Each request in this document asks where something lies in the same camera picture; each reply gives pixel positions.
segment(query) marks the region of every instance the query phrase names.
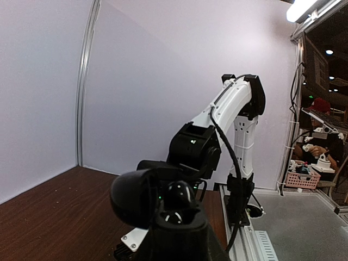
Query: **tube light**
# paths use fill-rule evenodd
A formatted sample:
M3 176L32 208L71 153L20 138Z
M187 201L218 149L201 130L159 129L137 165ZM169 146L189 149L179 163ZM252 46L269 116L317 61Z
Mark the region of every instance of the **tube light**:
M300 17L308 11L318 0L295 0L295 3L287 11L287 19L289 22L296 22Z

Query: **seated person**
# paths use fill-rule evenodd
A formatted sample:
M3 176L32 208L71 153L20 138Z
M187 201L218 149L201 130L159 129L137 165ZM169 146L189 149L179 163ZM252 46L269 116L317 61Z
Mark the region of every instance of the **seated person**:
M330 114L330 104L323 100L322 98L316 98L309 110L320 111L327 115ZM316 119L312 118L313 129L322 127L322 124ZM302 146L305 144L314 145L309 149L308 152L305 152L302 149ZM318 158L325 152L328 152L328 160L331 163L331 168L337 171L339 170L340 161L343 156L344 144L342 139L338 136L337 133L328 134L327 139L312 138L311 140L304 142L302 144L296 145L294 149L294 155L296 159L303 160L308 164L316 164ZM321 180L332 181L334 179L334 173L322 173Z

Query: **white wall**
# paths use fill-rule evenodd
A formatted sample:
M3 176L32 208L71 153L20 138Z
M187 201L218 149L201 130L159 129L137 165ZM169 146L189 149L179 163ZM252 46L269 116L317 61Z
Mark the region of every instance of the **white wall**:
M0 203L76 166L77 73L90 7L0 1Z
M103 0L86 84L84 165L124 173L142 159L165 160L175 133L219 92L222 74L253 73L267 98L256 185L274 188L296 58L288 8L279 0ZM212 181L225 183L230 167L224 151Z

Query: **person's hand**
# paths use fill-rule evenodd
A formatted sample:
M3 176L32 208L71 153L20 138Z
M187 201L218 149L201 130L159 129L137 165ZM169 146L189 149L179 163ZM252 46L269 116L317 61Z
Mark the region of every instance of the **person's hand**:
M320 155L326 152L326 149L320 146L313 146L309 149L308 152L310 152L314 157L319 157Z

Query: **pink basket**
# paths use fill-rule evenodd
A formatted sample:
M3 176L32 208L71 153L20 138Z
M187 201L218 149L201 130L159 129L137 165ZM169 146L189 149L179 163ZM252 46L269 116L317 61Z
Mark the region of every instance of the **pink basket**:
M310 167L310 174L299 174L288 172L286 186L293 188L302 189L315 189L319 180L320 175Z

